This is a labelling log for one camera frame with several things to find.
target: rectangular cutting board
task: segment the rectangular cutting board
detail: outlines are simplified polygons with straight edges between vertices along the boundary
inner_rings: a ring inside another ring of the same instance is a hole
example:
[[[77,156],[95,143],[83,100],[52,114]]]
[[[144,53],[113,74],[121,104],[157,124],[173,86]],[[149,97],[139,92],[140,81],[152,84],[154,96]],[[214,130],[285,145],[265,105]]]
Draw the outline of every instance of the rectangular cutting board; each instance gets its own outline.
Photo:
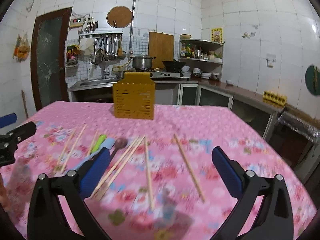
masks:
[[[172,61],[173,47],[173,35],[149,32],[148,55],[156,57],[152,60],[152,68],[164,68],[163,61]]]

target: pink tablecloth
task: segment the pink tablecloth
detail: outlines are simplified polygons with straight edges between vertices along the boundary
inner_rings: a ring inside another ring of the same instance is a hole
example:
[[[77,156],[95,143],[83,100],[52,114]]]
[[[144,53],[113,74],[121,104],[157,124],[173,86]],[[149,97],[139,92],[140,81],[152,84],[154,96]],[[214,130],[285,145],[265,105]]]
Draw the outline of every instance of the pink tablecloth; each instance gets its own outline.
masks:
[[[37,176],[42,172],[52,173],[68,134],[75,127],[78,134],[85,123],[88,126],[68,162],[69,169],[84,157],[96,129],[110,137],[125,136],[129,140],[146,135],[150,143],[154,212],[148,210],[143,145],[100,202],[86,200],[95,218],[114,240],[210,239],[236,204],[212,164],[211,152],[215,146],[220,146],[245,170],[254,170],[265,177],[277,173],[284,176],[292,203],[295,238],[316,213],[292,170],[251,127],[226,108],[157,105],[154,120],[137,120],[116,119],[112,104],[108,103],[55,102],[30,121],[37,125],[36,134],[19,145],[14,165],[0,169],[11,200],[10,217],[23,235],[27,231],[28,205]],[[206,197],[205,203],[199,199],[172,140],[174,133],[182,140]],[[121,153],[118,152],[112,163]],[[61,198],[61,201],[70,226],[79,232],[65,200]],[[241,233],[249,230],[260,203],[261,197]]]

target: green round object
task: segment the green round object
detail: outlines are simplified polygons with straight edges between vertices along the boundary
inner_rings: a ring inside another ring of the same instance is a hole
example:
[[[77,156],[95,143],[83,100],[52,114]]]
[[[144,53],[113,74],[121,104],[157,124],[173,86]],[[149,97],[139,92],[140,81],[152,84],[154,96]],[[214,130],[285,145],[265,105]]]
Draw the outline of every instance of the green round object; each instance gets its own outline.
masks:
[[[314,65],[310,65],[305,75],[306,86],[309,92],[315,96],[320,95],[320,73],[315,71]]]

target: wooden chopstick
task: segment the wooden chopstick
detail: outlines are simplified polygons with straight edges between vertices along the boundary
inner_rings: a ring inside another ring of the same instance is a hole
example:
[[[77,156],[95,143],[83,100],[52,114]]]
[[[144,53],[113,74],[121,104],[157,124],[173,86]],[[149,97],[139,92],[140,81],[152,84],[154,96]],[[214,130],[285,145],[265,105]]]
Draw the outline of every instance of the wooden chopstick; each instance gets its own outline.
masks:
[[[198,182],[198,180],[197,180],[197,178],[195,176],[195,173],[193,172],[193,169],[192,169],[192,167],[191,167],[191,165],[190,165],[190,163],[189,163],[189,161],[187,159],[186,153],[184,152],[184,150],[182,148],[182,145],[181,145],[181,143],[179,141],[179,138],[177,137],[176,134],[174,134],[173,136],[174,136],[174,138],[175,138],[175,140],[176,140],[176,142],[177,142],[177,144],[179,146],[179,150],[180,150],[180,153],[182,155],[182,158],[183,158],[183,160],[184,160],[184,162],[185,162],[185,164],[186,164],[186,166],[187,166],[187,168],[189,170],[189,173],[190,173],[191,178],[193,180],[193,183],[195,184],[195,187],[196,187],[196,189],[197,189],[197,191],[198,191],[198,193],[200,195],[200,198],[201,198],[202,202],[204,202],[205,198],[204,198],[204,195],[203,195],[202,190],[200,188],[200,184],[199,184],[199,182]]]
[[[92,151],[93,144],[94,144],[94,142],[95,142],[95,140],[96,140],[98,131],[99,131],[99,129],[96,130],[96,133],[94,134],[94,136],[93,136],[93,138],[92,138],[92,141],[91,141],[91,143],[90,143],[90,147],[89,147],[88,152],[87,152],[87,156],[89,156],[90,153],[91,153],[91,151]]]
[[[65,151],[67,150],[68,145],[69,145],[71,139],[72,139],[73,136],[75,135],[75,132],[76,132],[76,128],[73,129],[73,132],[71,133],[70,137],[68,138],[68,141],[67,141],[66,144],[64,145],[64,148],[63,148],[63,150],[62,150],[62,152],[61,152],[61,154],[60,154],[60,156],[59,156],[59,158],[58,158],[58,160],[57,160],[57,164],[56,164],[56,166],[54,167],[53,172],[55,172],[55,171],[57,170],[57,168],[58,168],[58,166],[59,166],[59,164],[60,164],[61,158],[62,158],[62,156],[64,155]]]
[[[103,183],[107,180],[107,178],[109,178],[109,176],[111,175],[111,173],[115,170],[115,168],[119,165],[119,163],[122,161],[122,159],[126,156],[126,154],[130,151],[130,149],[134,146],[134,144],[137,142],[137,140],[139,139],[139,137],[135,138],[132,143],[129,145],[129,147],[125,150],[125,152],[121,155],[121,157],[119,158],[119,160],[117,160],[117,162],[112,166],[112,168],[108,171],[108,173],[100,180],[100,182],[98,183],[98,185],[96,186],[96,188],[94,189],[94,191],[91,194],[91,198],[98,192],[98,190],[101,188],[101,186],[103,185]]]
[[[145,135],[137,142],[137,144],[135,145],[135,147],[133,148],[133,150],[129,153],[129,155],[127,156],[127,158],[123,161],[123,163],[121,164],[121,166],[119,167],[119,169],[117,169],[116,173],[113,175],[113,177],[108,181],[108,184],[105,188],[101,189],[100,192],[97,194],[97,199],[100,200],[103,195],[106,193],[106,191],[108,190],[108,188],[111,186],[111,184],[113,183],[113,181],[116,179],[116,177],[119,175],[120,171],[123,169],[123,167],[127,164],[127,162],[130,160],[131,156],[134,154],[134,152],[136,151],[136,149],[139,147],[139,145],[141,144],[141,142],[143,141],[143,139],[145,138]]]
[[[62,166],[61,173],[63,173],[65,167],[67,166],[67,162],[68,162],[68,160],[70,159],[70,157],[71,157],[71,155],[72,155],[72,152],[73,152],[73,150],[75,149],[76,145],[78,144],[78,141],[79,141],[79,139],[81,138],[81,136],[82,136],[82,134],[83,134],[83,132],[84,132],[84,129],[85,129],[86,127],[87,127],[87,125],[85,124],[84,127],[82,128],[80,134],[78,135],[78,138],[76,139],[75,143],[73,144],[73,146],[72,146],[72,148],[71,148],[71,150],[70,150],[70,152],[69,152],[69,154],[68,154],[68,156],[67,156],[67,158],[66,158],[66,161],[64,162],[64,164],[63,164],[63,166]]]
[[[152,182],[151,182],[151,173],[149,167],[149,152],[148,152],[148,139],[144,138],[144,146],[145,146],[145,163],[146,163],[146,175],[147,175],[147,185],[148,185],[148,195],[149,195],[149,206],[150,210],[153,211],[155,209],[155,203],[153,198],[153,190],[152,190]]]

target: metal screw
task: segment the metal screw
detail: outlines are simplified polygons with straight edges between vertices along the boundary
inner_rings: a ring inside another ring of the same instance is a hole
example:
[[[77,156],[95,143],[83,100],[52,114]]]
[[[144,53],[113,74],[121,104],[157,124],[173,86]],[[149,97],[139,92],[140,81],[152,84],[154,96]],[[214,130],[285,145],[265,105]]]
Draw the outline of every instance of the metal screw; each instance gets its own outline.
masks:
[[[43,180],[45,178],[45,174],[44,173],[41,173],[39,176],[38,176],[38,179],[40,180]]]
[[[68,171],[68,173],[67,173],[67,175],[69,176],[69,177],[73,177],[73,176],[75,176],[76,175],[76,171],[75,170],[71,170],[71,171]]]
[[[253,177],[255,175],[254,171],[248,170],[245,172],[249,177]]]
[[[277,180],[283,180],[283,176],[281,174],[276,175]]]

